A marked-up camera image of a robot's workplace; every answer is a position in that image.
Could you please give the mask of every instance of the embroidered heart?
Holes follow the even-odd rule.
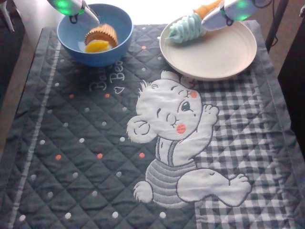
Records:
[[[114,87],[114,92],[116,94],[120,94],[124,89],[124,87]]]

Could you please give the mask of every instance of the gray quilted blanket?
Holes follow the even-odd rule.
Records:
[[[165,25],[138,25],[105,68],[43,29],[0,162],[0,227],[305,228],[305,163],[259,25],[220,82],[178,74]]]

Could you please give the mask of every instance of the plate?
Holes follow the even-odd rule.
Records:
[[[160,48],[166,61],[179,73],[203,81],[232,77],[254,60],[257,45],[252,32],[241,22],[183,44],[166,38],[173,21],[160,36]]]

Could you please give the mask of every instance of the red cheek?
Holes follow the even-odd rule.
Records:
[[[180,123],[177,125],[176,127],[176,131],[179,133],[179,134],[183,134],[186,130],[186,127],[183,123]]]
[[[192,98],[197,98],[197,92],[196,91],[191,91],[191,97]]]

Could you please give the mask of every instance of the green led light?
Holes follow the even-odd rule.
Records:
[[[248,3],[245,0],[241,0],[237,3],[237,7],[239,8],[245,8],[248,5]]]
[[[242,21],[242,20],[245,20],[246,18],[248,18],[250,15],[241,15],[238,20],[239,21]]]
[[[58,11],[64,15],[70,15],[70,10],[67,10],[67,9],[58,9]]]
[[[81,9],[81,11],[78,13],[78,15],[81,15],[85,12],[85,9]]]
[[[69,3],[64,0],[57,1],[56,5],[61,8],[69,7]]]

